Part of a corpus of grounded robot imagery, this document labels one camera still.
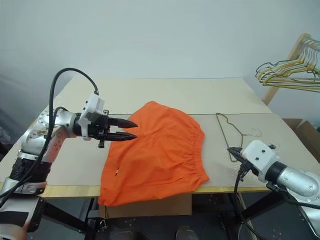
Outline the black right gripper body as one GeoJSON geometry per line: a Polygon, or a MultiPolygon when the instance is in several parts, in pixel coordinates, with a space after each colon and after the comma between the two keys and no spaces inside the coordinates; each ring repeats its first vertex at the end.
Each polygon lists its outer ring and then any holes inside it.
{"type": "Polygon", "coordinates": [[[255,176],[259,175],[258,170],[254,167],[254,165],[248,160],[240,165],[240,175],[245,176],[249,171],[251,171],[255,176]]]}

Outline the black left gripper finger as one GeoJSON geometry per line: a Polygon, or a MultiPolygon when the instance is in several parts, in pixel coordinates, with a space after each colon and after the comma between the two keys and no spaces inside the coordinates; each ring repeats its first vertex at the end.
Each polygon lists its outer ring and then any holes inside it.
{"type": "Polygon", "coordinates": [[[116,126],[118,128],[124,128],[124,129],[138,127],[138,125],[133,121],[122,119],[122,118],[108,117],[107,127],[110,128],[111,126],[116,126]]]}
{"type": "Polygon", "coordinates": [[[129,132],[114,132],[114,133],[109,133],[105,137],[105,140],[112,141],[112,142],[123,142],[123,141],[130,141],[135,138],[137,138],[137,136],[129,132]]]}

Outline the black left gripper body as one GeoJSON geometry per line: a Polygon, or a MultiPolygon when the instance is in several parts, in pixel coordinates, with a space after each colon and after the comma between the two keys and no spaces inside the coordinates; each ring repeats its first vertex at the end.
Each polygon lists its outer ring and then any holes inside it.
{"type": "Polygon", "coordinates": [[[95,140],[98,140],[98,148],[103,149],[105,147],[105,141],[107,141],[108,134],[110,132],[109,111],[104,109],[102,115],[99,115],[95,122],[89,125],[89,136],[95,140]]]}

